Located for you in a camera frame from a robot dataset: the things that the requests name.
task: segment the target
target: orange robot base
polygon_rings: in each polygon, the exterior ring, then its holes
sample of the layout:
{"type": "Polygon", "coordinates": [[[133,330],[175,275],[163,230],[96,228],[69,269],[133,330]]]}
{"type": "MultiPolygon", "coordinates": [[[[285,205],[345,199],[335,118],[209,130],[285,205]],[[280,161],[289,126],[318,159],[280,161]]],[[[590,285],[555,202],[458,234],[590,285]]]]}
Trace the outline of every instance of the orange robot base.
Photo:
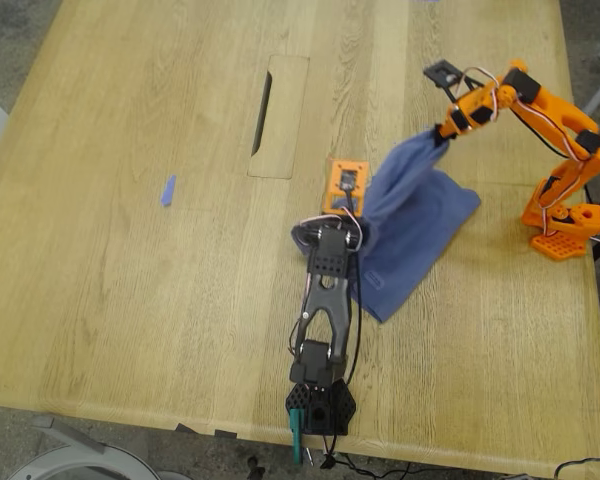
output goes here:
{"type": "MultiPolygon", "coordinates": [[[[536,188],[522,214],[522,223],[544,230],[543,211],[538,197],[546,183],[536,188]]],[[[541,233],[531,238],[530,244],[539,252],[554,260],[579,257],[587,252],[589,238],[600,233],[600,205],[581,203],[571,208],[562,204],[546,212],[547,235],[541,233]]]]}

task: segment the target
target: wooden table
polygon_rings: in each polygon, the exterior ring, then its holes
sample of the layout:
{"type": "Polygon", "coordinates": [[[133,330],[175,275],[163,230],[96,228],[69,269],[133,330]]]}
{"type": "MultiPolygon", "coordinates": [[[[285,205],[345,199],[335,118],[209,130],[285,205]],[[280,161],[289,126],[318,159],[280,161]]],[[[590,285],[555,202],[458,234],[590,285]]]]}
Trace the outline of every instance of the wooden table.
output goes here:
{"type": "MultiPolygon", "coordinates": [[[[375,170],[440,121],[424,66],[516,56],[570,97],[557,0],[66,0],[0,143],[0,405],[290,443],[289,230],[325,159],[375,170]]],[[[441,168],[482,206],[393,318],[365,316],[338,449],[538,476],[600,456],[592,261],[518,220],[556,162],[508,112],[454,142],[441,168]]]]}

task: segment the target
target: blue plastic piece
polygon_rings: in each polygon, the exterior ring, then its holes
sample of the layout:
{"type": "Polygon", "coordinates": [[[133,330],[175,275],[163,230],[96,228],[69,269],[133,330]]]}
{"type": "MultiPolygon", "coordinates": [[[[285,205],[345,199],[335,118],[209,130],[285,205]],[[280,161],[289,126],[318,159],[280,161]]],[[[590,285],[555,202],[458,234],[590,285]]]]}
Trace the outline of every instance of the blue plastic piece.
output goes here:
{"type": "Polygon", "coordinates": [[[302,463],[302,426],[304,425],[304,410],[292,408],[289,412],[289,426],[293,433],[293,463],[302,463]]]}
{"type": "Polygon", "coordinates": [[[162,192],[162,198],[160,198],[160,202],[162,202],[163,207],[168,207],[171,205],[171,199],[173,198],[173,189],[176,186],[176,176],[171,175],[169,180],[167,180],[167,184],[164,187],[164,192],[162,192]]]}

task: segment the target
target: small blue object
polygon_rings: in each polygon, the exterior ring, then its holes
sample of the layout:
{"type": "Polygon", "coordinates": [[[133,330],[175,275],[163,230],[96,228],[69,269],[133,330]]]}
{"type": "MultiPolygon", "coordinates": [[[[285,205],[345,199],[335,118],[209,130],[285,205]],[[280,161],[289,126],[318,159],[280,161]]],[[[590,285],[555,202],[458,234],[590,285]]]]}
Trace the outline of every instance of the small blue object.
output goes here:
{"type": "Polygon", "coordinates": [[[162,198],[160,198],[160,202],[162,202],[163,207],[168,207],[171,205],[171,199],[173,198],[173,189],[176,186],[176,176],[171,175],[169,180],[167,180],[167,184],[164,187],[164,192],[162,192],[162,198]]]}

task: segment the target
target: orange bracket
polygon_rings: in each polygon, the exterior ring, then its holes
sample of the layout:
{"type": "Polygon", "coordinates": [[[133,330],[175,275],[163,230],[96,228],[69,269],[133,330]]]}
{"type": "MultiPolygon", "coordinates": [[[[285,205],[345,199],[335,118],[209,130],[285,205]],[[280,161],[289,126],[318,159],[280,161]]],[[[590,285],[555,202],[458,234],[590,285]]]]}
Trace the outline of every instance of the orange bracket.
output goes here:
{"type": "Polygon", "coordinates": [[[333,159],[331,175],[327,181],[326,194],[324,196],[324,213],[342,215],[342,207],[347,206],[347,197],[343,188],[351,186],[351,197],[353,200],[356,217],[362,215],[364,206],[364,191],[367,188],[367,177],[369,175],[369,162],[355,160],[333,159]]]}

